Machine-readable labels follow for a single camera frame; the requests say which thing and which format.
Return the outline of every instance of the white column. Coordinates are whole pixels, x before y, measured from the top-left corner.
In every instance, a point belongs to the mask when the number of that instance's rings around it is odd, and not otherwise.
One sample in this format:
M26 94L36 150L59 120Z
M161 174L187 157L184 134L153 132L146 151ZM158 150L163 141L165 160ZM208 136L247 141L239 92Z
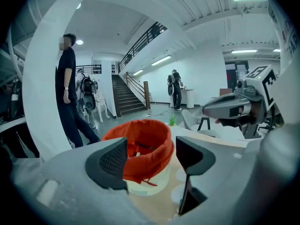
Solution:
M61 125L55 95L59 38L82 0L56 0L37 27L23 71L26 121L41 157L47 161L71 149Z
M194 89L187 89L187 108L194 108Z

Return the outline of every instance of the mesh panel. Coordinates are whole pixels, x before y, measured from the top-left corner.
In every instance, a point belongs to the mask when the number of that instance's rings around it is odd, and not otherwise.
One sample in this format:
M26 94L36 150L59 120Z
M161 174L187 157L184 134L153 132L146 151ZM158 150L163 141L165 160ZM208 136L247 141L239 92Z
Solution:
M106 173L123 179L123 170L126 160L127 144L121 144L101 157L100 167Z

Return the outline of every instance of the dark pants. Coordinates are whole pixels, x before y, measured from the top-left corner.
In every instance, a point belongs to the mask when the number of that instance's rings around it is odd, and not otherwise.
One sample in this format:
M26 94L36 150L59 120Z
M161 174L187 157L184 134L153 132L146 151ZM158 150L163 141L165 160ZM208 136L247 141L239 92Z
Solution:
M176 86L174 84L174 93L173 93L173 102L174 102L174 108L179 109L181 105L181 90L180 86Z
M75 144L75 147L78 148L83 146L83 141L78 130L80 130L83 135L89 139L90 143L97 143L100 141L89 125L79 116L76 107L76 100L72 100L69 104L58 102L57 108L65 134L71 142Z

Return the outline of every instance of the person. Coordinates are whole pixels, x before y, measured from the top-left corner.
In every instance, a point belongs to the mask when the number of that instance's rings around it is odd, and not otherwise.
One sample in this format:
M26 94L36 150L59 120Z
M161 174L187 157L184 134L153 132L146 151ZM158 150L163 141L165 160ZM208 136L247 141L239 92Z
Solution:
M152 39L155 39L159 35L159 27L155 24L152 26L150 33L152 35Z
M181 81L181 77L176 69L172 70L172 75L175 78L174 83L174 93L173 93L173 102L174 102L174 108L175 110L181 110L181 90L180 86L183 87L183 83Z
M79 116L84 120L84 114L83 114L83 92L80 90L80 84L82 80L87 77L87 75L84 73L84 70L82 68L78 69L77 74L76 74L76 94L77 94L77 109ZM95 128L95 119L94 119L94 113L93 111L86 110L88 115L89 115L89 122L90 122L90 127Z
M62 127L66 136L74 143L75 147L82 147L83 142L78 129L86 136L90 143L99 142L100 139L79 116L76 107L77 95L75 89L76 59L72 49L76 41L74 34L66 34L60 42L63 51L55 76L55 89L57 108Z

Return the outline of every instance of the chair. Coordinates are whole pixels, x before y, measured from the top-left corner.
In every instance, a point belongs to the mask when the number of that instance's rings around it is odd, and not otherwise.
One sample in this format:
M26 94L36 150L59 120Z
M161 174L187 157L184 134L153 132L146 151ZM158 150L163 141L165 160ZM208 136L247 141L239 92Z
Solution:
M181 114L182 114L185 129L191 131L195 131L197 129L198 133L211 136L211 137L220 137L214 130L210 129L210 119L208 117L196 117L192 115L188 110L183 110ZM207 121L208 130L201 130L204 120Z

